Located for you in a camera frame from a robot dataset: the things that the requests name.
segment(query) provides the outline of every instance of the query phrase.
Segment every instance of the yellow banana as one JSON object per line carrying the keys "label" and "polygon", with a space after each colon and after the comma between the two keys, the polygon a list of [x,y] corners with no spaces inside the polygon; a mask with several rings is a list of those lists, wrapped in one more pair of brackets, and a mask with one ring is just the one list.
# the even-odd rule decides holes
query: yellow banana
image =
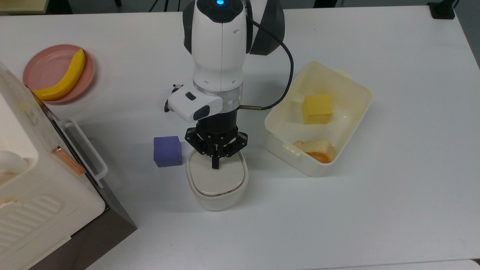
{"label": "yellow banana", "polygon": [[67,73],[54,86],[44,89],[32,90],[40,100],[57,100],[68,94],[77,84],[85,66],[85,53],[80,49],[76,52],[70,62]]}

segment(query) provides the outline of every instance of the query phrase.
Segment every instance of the container handle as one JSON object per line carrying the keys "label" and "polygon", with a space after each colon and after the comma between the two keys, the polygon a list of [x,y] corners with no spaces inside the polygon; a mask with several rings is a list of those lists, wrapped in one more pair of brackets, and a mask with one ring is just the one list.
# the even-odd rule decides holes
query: container handle
{"label": "container handle", "polygon": [[103,159],[100,157],[98,152],[93,147],[92,143],[90,143],[90,141],[87,139],[84,132],[80,129],[80,127],[75,122],[75,120],[73,120],[72,118],[67,118],[67,119],[64,119],[64,120],[61,120],[61,121],[57,122],[57,124],[61,129],[63,129],[64,126],[65,127],[73,126],[76,129],[76,131],[78,132],[78,134],[82,137],[83,141],[86,143],[88,148],[90,148],[90,151],[93,153],[93,155],[98,160],[98,163],[100,163],[100,166],[101,166],[101,170],[99,170],[99,172],[97,174],[93,174],[92,169],[88,166],[88,164],[85,162],[85,160],[83,159],[83,157],[81,155],[79,155],[79,157],[82,160],[85,167],[87,168],[87,170],[90,172],[90,174],[95,179],[96,183],[101,188],[103,188],[103,185],[100,183],[100,179],[102,179],[108,172],[108,167],[107,167],[107,164],[105,163],[105,161],[103,161]]}
{"label": "container handle", "polygon": [[300,149],[296,148],[295,146],[289,144],[289,143],[284,143],[283,148],[288,150],[289,152],[292,152],[295,156],[299,157],[301,155]]}

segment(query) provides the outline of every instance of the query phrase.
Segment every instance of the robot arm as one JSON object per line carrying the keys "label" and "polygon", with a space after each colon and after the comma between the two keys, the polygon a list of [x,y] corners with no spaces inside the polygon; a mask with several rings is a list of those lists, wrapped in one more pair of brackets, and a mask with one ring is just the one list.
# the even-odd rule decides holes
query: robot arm
{"label": "robot arm", "polygon": [[195,63],[193,80],[172,93],[168,105],[187,122],[198,121],[185,139],[212,158],[213,169],[219,168],[220,158],[247,145],[248,136],[236,125],[245,54],[267,55],[279,46],[267,33],[253,31],[247,14],[260,17],[262,25],[283,39],[279,0],[194,0],[183,12],[184,45]]}
{"label": "robot arm", "polygon": [[278,0],[194,0],[185,9],[185,47],[195,63],[193,81],[172,94],[168,103],[187,122],[236,110],[245,53],[267,55],[278,47],[269,35],[253,29],[246,16],[261,20],[283,39]]}

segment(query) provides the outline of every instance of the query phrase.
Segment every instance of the pink plate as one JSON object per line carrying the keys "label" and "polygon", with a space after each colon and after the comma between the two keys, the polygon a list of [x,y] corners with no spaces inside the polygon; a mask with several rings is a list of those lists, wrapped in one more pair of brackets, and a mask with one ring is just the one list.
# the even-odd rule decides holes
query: pink plate
{"label": "pink plate", "polygon": [[[81,47],[69,44],[55,45],[37,53],[24,69],[23,81],[29,89],[42,89],[54,86],[68,70],[73,55]],[[85,52],[85,66],[77,84],[70,92],[58,100],[44,101],[49,104],[58,104],[70,101],[81,95],[93,80],[95,65],[93,59]]]}

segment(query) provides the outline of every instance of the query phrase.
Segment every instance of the yellow cube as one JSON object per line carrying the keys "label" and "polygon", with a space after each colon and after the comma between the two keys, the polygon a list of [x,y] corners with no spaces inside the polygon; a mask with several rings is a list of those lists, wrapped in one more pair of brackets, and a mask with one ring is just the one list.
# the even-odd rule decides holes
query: yellow cube
{"label": "yellow cube", "polygon": [[305,125],[326,124],[333,113],[329,95],[306,96],[301,109]]}

